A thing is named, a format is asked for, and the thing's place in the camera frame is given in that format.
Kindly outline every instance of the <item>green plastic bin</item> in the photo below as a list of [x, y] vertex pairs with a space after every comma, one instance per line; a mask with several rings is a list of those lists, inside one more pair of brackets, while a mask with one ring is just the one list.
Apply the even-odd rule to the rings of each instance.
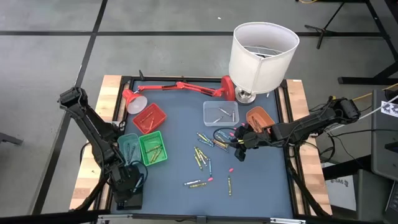
[[[162, 133], [155, 131], [154, 133], [146, 134], [139, 138], [139, 145], [141, 148], [142, 161], [145, 166], [150, 166], [158, 162], [162, 162], [167, 159], [166, 148], [164, 147]], [[159, 153], [156, 159], [151, 162], [152, 156]]]

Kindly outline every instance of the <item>white cable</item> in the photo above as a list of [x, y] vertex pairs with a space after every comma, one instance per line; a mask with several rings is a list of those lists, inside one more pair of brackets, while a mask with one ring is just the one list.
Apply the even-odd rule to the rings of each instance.
[[[393, 102], [394, 100], [396, 100], [397, 98], [398, 98], [398, 95], [397, 95], [396, 97], [394, 97], [392, 100], [388, 101], [387, 103], [391, 103], [391, 102]], [[381, 107], [382, 107], [382, 106], [380, 106], [379, 108], [375, 109], [374, 111], [372, 111], [372, 112], [370, 112], [370, 113], [368, 113], [368, 114], [366, 114], [366, 115], [360, 117], [359, 119], [363, 119], [363, 118], [365, 118], [365, 117], [367, 117], [367, 116], [369, 116], [369, 115], [371, 115], [371, 114], [377, 112], [378, 110], [381, 109]], [[340, 126], [337, 126], [337, 127], [335, 127], [335, 128], [332, 128], [332, 129], [326, 131], [326, 133], [329, 133], [329, 132], [331, 132], [331, 131], [334, 131], [334, 130], [336, 130], [336, 129], [338, 129], [338, 128], [341, 128], [341, 127], [343, 127], [343, 126], [345, 126], [345, 124], [342, 124], [342, 125], [340, 125]]]

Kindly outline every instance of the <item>gray concrete floor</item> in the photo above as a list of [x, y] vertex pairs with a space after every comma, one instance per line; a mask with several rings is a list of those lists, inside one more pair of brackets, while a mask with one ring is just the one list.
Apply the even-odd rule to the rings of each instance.
[[[372, 1], [398, 48], [398, 25], [384, 1]], [[0, 30], [92, 30], [100, 0], [0, 2]], [[299, 4], [293, 0], [113, 0], [100, 30], [233, 30], [251, 21], [275, 22], [296, 32], [305, 24], [324, 26], [335, 3]], [[330, 25], [335, 31], [377, 31], [364, 4], [346, 4]], [[309, 107], [329, 95], [354, 98], [381, 86], [339, 85], [342, 75], [372, 77], [393, 62], [382, 39], [301, 37], [286, 78], [303, 80]], [[0, 217], [28, 213], [62, 111], [56, 102], [79, 71], [88, 37], [0, 36], [0, 131], [25, 140], [16, 147], [0, 144]], [[103, 75], [184, 75], [220, 77], [228, 74], [231, 37], [98, 37], [83, 80], [92, 107]], [[370, 99], [358, 102], [360, 109]], [[370, 119], [339, 132], [365, 129]], [[370, 152], [370, 134], [343, 136], [349, 152]], [[72, 121], [44, 207], [45, 213], [68, 210], [78, 172], [78, 154], [85, 138]], [[320, 149], [330, 146], [321, 136]], [[334, 160], [350, 157], [340, 144]]]

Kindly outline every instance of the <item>red plastic bin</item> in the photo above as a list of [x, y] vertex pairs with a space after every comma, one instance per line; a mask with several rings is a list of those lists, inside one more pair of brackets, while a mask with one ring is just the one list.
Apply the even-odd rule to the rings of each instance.
[[166, 114], [155, 103], [152, 103], [133, 118], [132, 122], [143, 134], [148, 134], [159, 127], [166, 120], [166, 117]]

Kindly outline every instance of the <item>lamp base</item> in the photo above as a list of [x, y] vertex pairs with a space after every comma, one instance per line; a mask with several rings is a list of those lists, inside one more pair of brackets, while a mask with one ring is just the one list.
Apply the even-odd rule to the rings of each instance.
[[248, 93], [239, 87], [235, 88], [236, 101], [241, 105], [250, 105], [256, 99], [256, 94]]

